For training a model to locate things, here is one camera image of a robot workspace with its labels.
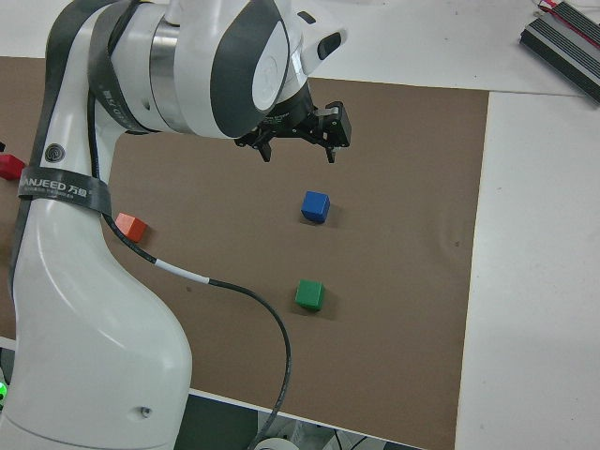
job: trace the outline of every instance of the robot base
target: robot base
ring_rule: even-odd
[[[15,426],[2,413],[0,413],[0,427],[2,427],[2,442],[0,442],[2,450],[82,450],[81,447],[76,445],[50,441],[48,439],[40,438],[35,434],[31,434],[30,432]],[[153,447],[152,450],[173,450],[173,445],[165,444],[160,447]]]

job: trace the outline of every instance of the round logo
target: round logo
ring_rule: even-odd
[[[46,149],[46,160],[48,162],[58,162],[65,158],[65,149],[57,143],[51,143]]]

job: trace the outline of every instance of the green cube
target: green cube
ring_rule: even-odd
[[[296,292],[296,303],[302,308],[320,311],[324,293],[325,287],[319,281],[301,279]]]

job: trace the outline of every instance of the brown mat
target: brown mat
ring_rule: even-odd
[[[28,159],[43,61],[0,58],[0,141]],[[294,349],[284,411],[429,449],[454,447],[473,226],[488,93],[314,80],[341,99],[352,147],[326,162],[275,141],[270,164],[232,142],[161,134],[119,141],[113,211],[142,218],[159,258],[262,293]],[[6,286],[16,183],[0,180],[0,283]],[[322,226],[301,218],[306,190],[329,194]],[[277,326],[234,293],[162,273],[107,239],[117,259],[183,324],[193,387],[271,406],[283,369]],[[293,302],[321,281],[324,308]],[[0,290],[0,336],[14,313]]]

